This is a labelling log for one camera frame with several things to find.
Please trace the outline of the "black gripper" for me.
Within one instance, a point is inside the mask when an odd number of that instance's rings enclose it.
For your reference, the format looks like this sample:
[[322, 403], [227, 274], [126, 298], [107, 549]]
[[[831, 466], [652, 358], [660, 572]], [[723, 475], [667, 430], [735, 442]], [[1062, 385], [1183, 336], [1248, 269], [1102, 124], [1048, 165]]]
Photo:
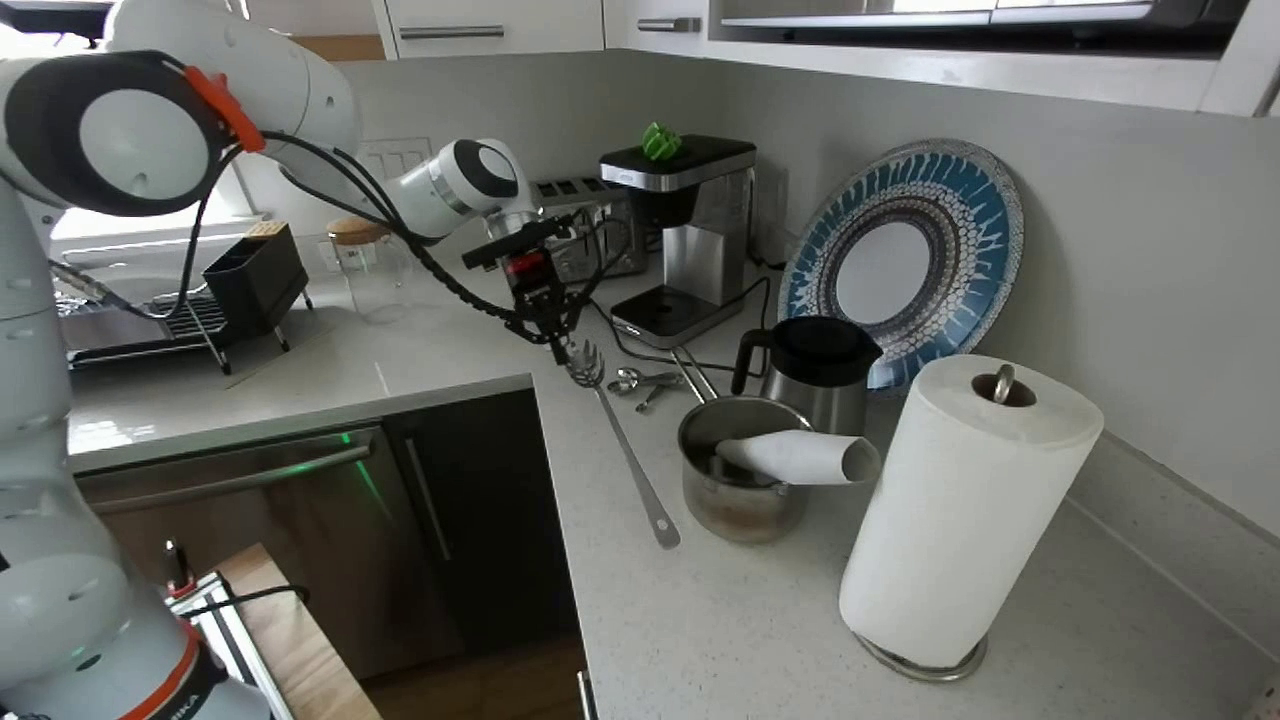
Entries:
[[465, 257], [468, 269], [500, 269], [511, 292], [503, 329], [531, 345], [560, 345], [583, 310], [583, 292], [570, 292], [555, 274], [552, 246], [574, 222], [531, 222], [511, 237], [488, 241]]

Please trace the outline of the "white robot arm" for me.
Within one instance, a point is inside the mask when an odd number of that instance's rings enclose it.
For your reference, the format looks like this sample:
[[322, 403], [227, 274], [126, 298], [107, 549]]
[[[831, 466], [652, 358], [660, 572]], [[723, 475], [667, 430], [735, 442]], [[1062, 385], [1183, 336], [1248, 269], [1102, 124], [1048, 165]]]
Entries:
[[112, 0], [103, 45], [0, 69], [0, 708], [9, 720], [275, 720], [161, 594], [137, 583], [69, 473], [69, 363], [37, 202], [181, 211], [240, 154], [429, 248], [468, 222], [531, 224], [495, 139], [394, 184], [351, 169], [357, 100], [318, 52], [219, 0]]

